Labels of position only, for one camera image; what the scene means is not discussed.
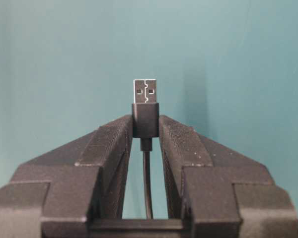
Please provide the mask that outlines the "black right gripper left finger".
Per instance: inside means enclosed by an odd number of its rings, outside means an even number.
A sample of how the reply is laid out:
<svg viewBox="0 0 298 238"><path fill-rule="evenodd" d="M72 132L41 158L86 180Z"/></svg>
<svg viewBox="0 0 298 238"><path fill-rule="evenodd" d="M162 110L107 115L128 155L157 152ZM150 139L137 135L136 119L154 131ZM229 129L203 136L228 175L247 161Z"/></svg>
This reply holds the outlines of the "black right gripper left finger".
<svg viewBox="0 0 298 238"><path fill-rule="evenodd" d="M132 129L126 115L21 164L0 188L0 238L83 238L121 218Z"/></svg>

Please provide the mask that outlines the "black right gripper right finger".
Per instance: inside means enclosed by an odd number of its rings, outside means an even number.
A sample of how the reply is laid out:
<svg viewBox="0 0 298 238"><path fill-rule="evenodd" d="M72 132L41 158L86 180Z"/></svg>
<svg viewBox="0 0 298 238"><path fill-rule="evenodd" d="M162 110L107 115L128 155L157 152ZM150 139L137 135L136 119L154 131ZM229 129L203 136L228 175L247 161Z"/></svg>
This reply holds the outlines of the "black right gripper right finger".
<svg viewBox="0 0 298 238"><path fill-rule="evenodd" d="M159 118L168 215L195 238L296 238L288 193L261 163L167 116Z"/></svg>

